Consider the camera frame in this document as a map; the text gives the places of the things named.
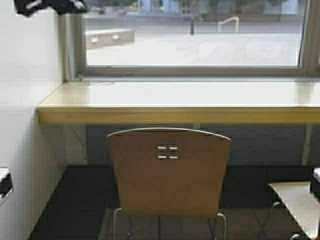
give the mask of window frame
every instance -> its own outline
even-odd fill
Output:
[[[306,6],[299,66],[86,66],[83,18],[71,17],[74,67],[84,77],[317,77],[320,76],[320,1]]]

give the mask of metal railing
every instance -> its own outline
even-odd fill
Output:
[[[218,21],[218,33],[221,33],[221,26],[227,23],[230,23],[232,21],[235,21],[235,33],[239,32],[239,24],[240,24],[240,18],[238,16],[232,16],[227,18],[224,21]]]

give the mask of chair back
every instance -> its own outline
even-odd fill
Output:
[[[124,212],[216,217],[229,138],[157,127],[115,132],[107,143]]]

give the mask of tree trunk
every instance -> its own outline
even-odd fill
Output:
[[[206,21],[217,20],[216,13],[217,13],[218,1],[219,0],[210,0],[210,10],[208,14],[205,16]]]

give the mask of white wall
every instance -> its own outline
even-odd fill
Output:
[[[0,206],[0,240],[25,240],[65,168],[63,129],[37,124],[36,106],[62,83],[57,17],[0,7],[0,166],[14,193]]]

